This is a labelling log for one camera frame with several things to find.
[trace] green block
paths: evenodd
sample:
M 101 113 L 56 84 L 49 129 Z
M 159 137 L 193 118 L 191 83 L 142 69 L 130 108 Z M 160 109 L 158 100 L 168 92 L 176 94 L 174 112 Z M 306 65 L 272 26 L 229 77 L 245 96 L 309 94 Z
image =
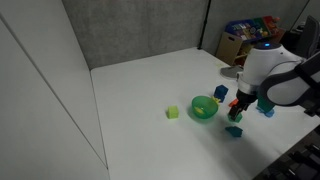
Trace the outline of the green block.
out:
M 177 106 L 169 106 L 168 107 L 168 118 L 176 119 L 179 117 L 179 110 Z
M 238 114 L 236 120 L 231 119 L 230 115 L 228 115 L 228 119 L 229 119 L 229 121 L 231 121 L 231 122 L 239 123 L 239 122 L 241 121 L 241 119 L 242 119 L 242 114 L 241 114 L 241 113 Z

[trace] white wall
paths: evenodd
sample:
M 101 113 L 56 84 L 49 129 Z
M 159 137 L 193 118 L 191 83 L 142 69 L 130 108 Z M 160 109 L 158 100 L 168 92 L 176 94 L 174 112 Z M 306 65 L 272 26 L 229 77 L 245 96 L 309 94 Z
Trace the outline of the white wall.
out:
M 320 1 L 319 0 L 310 0 L 309 4 L 306 6 L 304 11 L 301 13 L 300 17 L 296 21 L 293 28 L 298 27 L 301 22 L 305 22 L 307 20 L 308 15 L 313 16 L 318 21 L 320 21 Z
M 0 21 L 0 179 L 108 180 L 108 170 Z
M 0 13 L 105 163 L 90 73 L 61 0 L 0 0 Z

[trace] white table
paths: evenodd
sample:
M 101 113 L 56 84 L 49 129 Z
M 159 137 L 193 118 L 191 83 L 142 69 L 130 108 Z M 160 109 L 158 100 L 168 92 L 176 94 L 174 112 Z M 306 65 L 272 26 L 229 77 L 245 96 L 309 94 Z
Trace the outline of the white table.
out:
M 94 69 L 92 78 L 111 180 L 251 179 L 319 123 L 301 107 L 276 107 L 267 118 L 252 104 L 238 127 L 224 128 L 237 83 L 219 74 L 224 63 L 196 48 Z M 190 112 L 192 99 L 229 88 L 209 123 Z M 166 109 L 177 105 L 179 119 Z

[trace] white robot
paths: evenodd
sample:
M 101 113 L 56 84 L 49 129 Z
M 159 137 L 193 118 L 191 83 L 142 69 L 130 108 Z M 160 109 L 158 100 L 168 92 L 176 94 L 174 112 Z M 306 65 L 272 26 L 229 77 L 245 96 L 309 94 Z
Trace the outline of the white robot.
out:
M 300 105 L 308 115 L 320 116 L 320 53 L 306 60 L 280 44 L 257 44 L 238 74 L 238 88 L 232 119 L 256 101 L 257 93 L 274 105 Z

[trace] green bowl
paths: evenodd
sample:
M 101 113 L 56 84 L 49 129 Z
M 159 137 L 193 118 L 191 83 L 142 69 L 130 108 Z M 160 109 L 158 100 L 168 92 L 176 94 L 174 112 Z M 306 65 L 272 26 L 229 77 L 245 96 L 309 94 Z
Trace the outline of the green bowl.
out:
M 207 96 L 197 96 L 192 100 L 192 111 L 201 119 L 208 119 L 218 111 L 216 101 Z

